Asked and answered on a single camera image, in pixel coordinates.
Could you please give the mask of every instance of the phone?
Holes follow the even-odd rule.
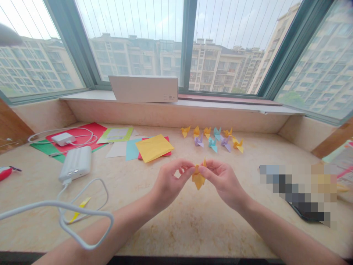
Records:
[[[293,204],[289,203],[288,204],[293,208],[293,210],[302,218],[304,221],[307,222],[319,222],[318,220],[318,215],[321,214],[319,212],[304,212],[295,207]]]

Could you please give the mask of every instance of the yellow-green paper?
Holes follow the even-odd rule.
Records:
[[[170,142],[168,142],[168,140],[161,134],[141,142],[137,142],[136,147],[140,151],[142,159],[145,163],[174,150],[174,147],[170,144]]]
[[[130,140],[133,128],[107,128],[97,141],[97,144],[106,142],[126,142]]]

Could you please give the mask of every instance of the desk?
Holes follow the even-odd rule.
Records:
[[[220,145],[217,154],[207,146],[195,147],[192,131],[184,139],[178,128],[135,126],[135,129],[140,135],[162,133],[169,136],[175,147],[172,155],[147,164],[141,160],[126,162],[125,157],[106,159],[110,146],[105,146],[92,154],[91,173],[74,180],[62,200],[71,200],[91,179],[101,177],[110,196],[103,210],[114,211],[149,192],[160,166],[172,159],[186,158],[200,163],[204,157],[213,158],[231,164],[241,185],[255,200],[340,256],[350,257],[353,249],[351,205],[342,201],[337,203],[338,228],[333,230],[320,223],[302,221],[278,194],[259,184],[259,165],[318,163],[319,159],[312,154],[275,134],[236,132],[234,136],[237,139],[244,138],[244,154],[236,150],[229,153]],[[33,147],[24,145],[1,155],[0,164],[23,170],[0,182],[1,212],[41,200],[56,199],[62,189],[58,181],[62,163]],[[82,195],[78,203],[88,196],[92,197],[88,203],[90,209],[98,207],[105,199],[98,182]],[[89,217],[71,225],[71,228],[79,231],[97,219],[99,217]],[[47,252],[68,237],[58,224],[58,210],[54,207],[34,209],[0,222],[0,251]],[[206,181],[197,191],[191,179],[178,198],[145,224],[117,255],[276,258],[251,226],[222,202],[210,182]]]

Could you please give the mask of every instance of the origami crane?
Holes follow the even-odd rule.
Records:
[[[200,129],[199,129],[199,126],[197,126],[194,129],[194,139],[195,139],[195,137],[199,137],[199,135],[200,135]]]
[[[218,153],[218,149],[216,146],[216,140],[212,140],[211,137],[208,139],[208,147],[212,148],[216,153]]]
[[[206,158],[203,162],[203,166],[206,167]],[[199,172],[199,165],[196,165],[196,170],[192,175],[192,182],[195,182],[197,190],[201,189],[201,186],[205,183],[205,178]]]
[[[209,139],[210,136],[211,136],[211,127],[210,127],[210,128],[207,128],[207,127],[206,127],[206,128],[203,130],[203,134],[206,136],[207,139]]]
[[[214,137],[215,137],[218,141],[221,140],[221,130],[222,130],[222,127],[221,127],[219,130],[217,130],[216,127],[213,129]]]
[[[223,136],[221,136],[221,146],[224,146],[225,148],[227,148],[227,150],[230,152],[231,151],[231,146],[228,144],[228,141],[230,140],[231,136],[228,136],[227,138],[224,138]]]
[[[233,133],[233,127],[231,128],[230,131],[225,130],[225,131],[223,131],[223,132],[224,132],[224,137],[228,137],[228,136],[232,136],[232,137],[233,137],[233,135],[232,135],[232,133]]]
[[[203,139],[203,135],[201,134],[201,137],[200,138],[198,138],[198,137],[195,137],[194,138],[194,141],[195,141],[195,145],[196,146],[202,146],[203,147],[203,142],[202,142],[202,139]]]
[[[244,153],[243,139],[239,143],[238,140],[235,137],[233,137],[233,147],[238,148],[239,151],[241,151],[241,153]]]
[[[188,128],[181,128],[181,132],[183,133],[184,138],[186,138],[186,136],[188,135],[188,132],[190,131],[190,127],[191,125]]]

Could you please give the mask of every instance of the white sky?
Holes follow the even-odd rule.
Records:
[[[89,38],[104,32],[127,38],[181,42],[183,0],[75,0]],[[194,40],[211,38],[232,48],[268,44],[277,18],[300,0],[198,0]],[[59,35],[42,0],[1,0],[0,23],[19,35],[49,39]]]

